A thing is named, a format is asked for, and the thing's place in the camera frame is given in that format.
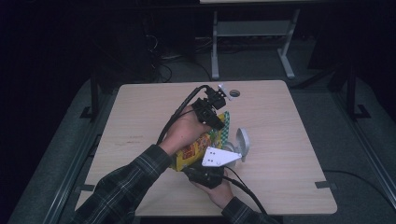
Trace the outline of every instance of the table top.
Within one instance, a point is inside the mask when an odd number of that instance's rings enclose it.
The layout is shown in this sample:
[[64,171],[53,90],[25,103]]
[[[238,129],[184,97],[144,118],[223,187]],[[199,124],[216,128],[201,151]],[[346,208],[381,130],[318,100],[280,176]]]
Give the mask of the table top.
[[[85,184],[96,185],[111,171],[128,164],[157,141],[163,126],[185,98],[203,84],[216,89],[219,83],[132,84],[120,88],[97,148]],[[246,162],[234,170],[255,193],[270,215],[332,214],[337,205],[304,125],[283,81],[224,82],[240,96],[227,100],[218,113],[230,112],[229,141],[236,144],[238,128],[250,141]],[[205,97],[200,92],[197,97]],[[259,211],[238,187],[235,196]],[[92,193],[82,191],[79,207]],[[137,216],[220,216],[217,208],[181,172],[167,169],[149,189],[136,210]]]

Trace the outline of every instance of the dark background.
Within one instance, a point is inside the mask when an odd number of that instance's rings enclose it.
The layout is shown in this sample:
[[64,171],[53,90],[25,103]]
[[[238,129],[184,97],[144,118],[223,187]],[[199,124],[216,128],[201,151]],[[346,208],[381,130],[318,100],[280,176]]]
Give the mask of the dark background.
[[[100,7],[96,1],[80,3]],[[391,1],[303,7],[294,37],[317,39],[312,67],[353,63],[396,119],[394,12]],[[155,22],[143,26],[147,12],[83,13],[73,1],[0,1],[0,222],[7,222],[67,107],[92,72],[104,90],[150,82],[155,76],[150,64],[156,59],[146,51],[144,31],[193,58],[193,35],[211,35],[211,15],[157,12]]]

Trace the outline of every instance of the plaid sleeve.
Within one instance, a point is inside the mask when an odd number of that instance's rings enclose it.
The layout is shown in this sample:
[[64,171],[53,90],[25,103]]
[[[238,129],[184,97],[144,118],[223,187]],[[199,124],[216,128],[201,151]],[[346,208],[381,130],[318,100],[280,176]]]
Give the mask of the plaid sleeve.
[[152,145],[130,164],[103,177],[70,223],[132,223],[135,209],[170,164],[171,158]]
[[271,217],[253,211],[238,198],[233,199],[225,206],[221,212],[233,224],[276,224]]

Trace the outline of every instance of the snack bag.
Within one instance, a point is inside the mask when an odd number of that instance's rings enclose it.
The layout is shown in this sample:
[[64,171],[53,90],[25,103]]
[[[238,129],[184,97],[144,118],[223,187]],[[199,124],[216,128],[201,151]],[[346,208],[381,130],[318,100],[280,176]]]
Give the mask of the snack bag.
[[204,157],[206,148],[217,147],[222,148],[223,144],[228,139],[228,131],[230,127],[230,113],[225,111],[218,115],[220,120],[225,124],[220,131],[212,129],[208,133],[202,134],[194,143],[181,149],[173,157],[171,168],[176,171],[181,171],[194,162]]

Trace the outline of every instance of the black cable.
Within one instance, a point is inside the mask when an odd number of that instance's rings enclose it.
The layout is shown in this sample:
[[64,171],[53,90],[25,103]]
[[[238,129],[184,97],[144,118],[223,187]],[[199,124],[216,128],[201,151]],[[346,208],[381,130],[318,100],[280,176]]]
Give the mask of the black cable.
[[235,54],[243,51],[242,44],[234,39],[224,39],[223,44],[218,41],[218,54]]
[[259,199],[256,197],[256,195],[254,195],[254,193],[250,189],[246,188],[243,184],[239,183],[238,181],[236,181],[234,179],[231,179],[228,176],[224,175],[222,178],[230,181],[232,184],[234,184],[235,186],[237,186],[238,188],[243,190],[246,194],[248,194],[248,196],[250,196],[253,199],[253,201],[257,204],[257,206],[259,206],[260,211],[264,215],[268,216],[267,212],[265,211],[264,207],[262,206],[262,203],[260,203]]
[[172,117],[168,120],[168,122],[165,124],[165,127],[163,127],[163,130],[161,131],[160,136],[158,137],[157,140],[157,145],[159,145],[162,141],[163,138],[165,137],[165,134],[168,132],[169,128],[172,126],[173,123],[175,123],[175,121],[180,118],[180,114],[181,111],[183,111],[183,109],[189,104],[189,102],[192,100],[192,98],[195,97],[196,94],[198,94],[198,92],[203,89],[206,88],[207,90],[211,89],[208,85],[202,85],[198,88],[195,88],[195,90],[193,90],[190,95],[186,98],[186,100],[184,100],[184,102],[180,105],[180,107],[177,109],[177,111],[175,112],[174,115],[172,115]]
[[106,56],[107,58],[111,59],[114,63],[116,63],[118,66],[120,66],[121,68],[125,69],[127,72],[131,73],[131,75],[142,78],[143,80],[145,80],[145,77],[142,77],[139,75],[139,73],[137,73],[136,71],[133,71],[131,68],[127,67],[125,64],[123,64],[122,62],[120,62],[118,59],[116,59],[113,55],[111,55],[110,53],[108,53],[105,49],[103,49],[99,44],[96,43],[96,41],[94,41],[91,38],[91,42],[99,49],[101,50]]
[[371,182],[369,182],[368,180],[364,179],[363,177],[359,176],[359,175],[355,175],[353,173],[350,173],[348,171],[339,171],[339,170],[323,170],[324,173],[335,173],[335,174],[344,174],[344,175],[351,175],[354,176],[356,178],[358,178],[359,180],[363,181],[364,183],[366,183],[367,185],[369,185],[370,187],[372,187],[373,189],[375,189],[376,192],[378,192],[382,198],[389,204],[389,206],[395,210],[392,202],[390,201],[390,199],[383,193],[381,192],[381,190],[379,190],[374,184],[372,184]]
[[245,188],[248,189],[248,186],[245,184],[245,182],[241,179],[241,177],[239,177],[239,175],[238,175],[233,169],[231,169],[231,168],[228,167],[228,166],[224,166],[224,167],[227,168],[227,169],[229,169],[229,170],[231,170],[231,171],[236,175],[236,177],[238,177],[239,181],[241,181],[241,183],[245,186]]
[[200,66],[200,67],[204,70],[204,72],[206,73],[206,75],[208,76],[209,81],[212,81],[212,76],[210,76],[210,74],[209,74],[209,72],[206,70],[206,68],[205,68],[203,65],[201,65],[200,63],[191,62],[191,61],[187,61],[187,60],[176,61],[176,59],[170,59],[170,60],[165,61],[164,63],[193,63],[193,64],[195,64],[195,65]]
[[204,44],[195,47],[195,53],[199,53],[203,49],[211,49],[212,48],[212,46],[213,46],[212,38],[208,37],[207,39],[208,39],[208,41],[206,41]]
[[188,113],[190,113],[190,112],[192,112],[192,111],[196,111],[196,110],[200,110],[200,109],[202,109],[202,107],[198,107],[198,108],[196,108],[196,109],[192,109],[192,110],[189,110],[189,111],[187,111],[187,112],[184,112],[184,113],[182,113],[181,115],[179,115],[178,117],[181,118],[181,117],[183,117],[183,115],[185,115],[185,114],[188,114]]
[[160,63],[160,66],[166,68],[166,69],[169,71],[169,77],[168,77],[166,80],[163,80],[163,74],[160,72],[161,82],[162,82],[162,83],[167,83],[167,82],[169,82],[169,81],[171,80],[171,78],[172,78],[172,75],[173,75],[172,69],[171,69],[169,66],[166,66],[166,65],[163,64],[163,63]]

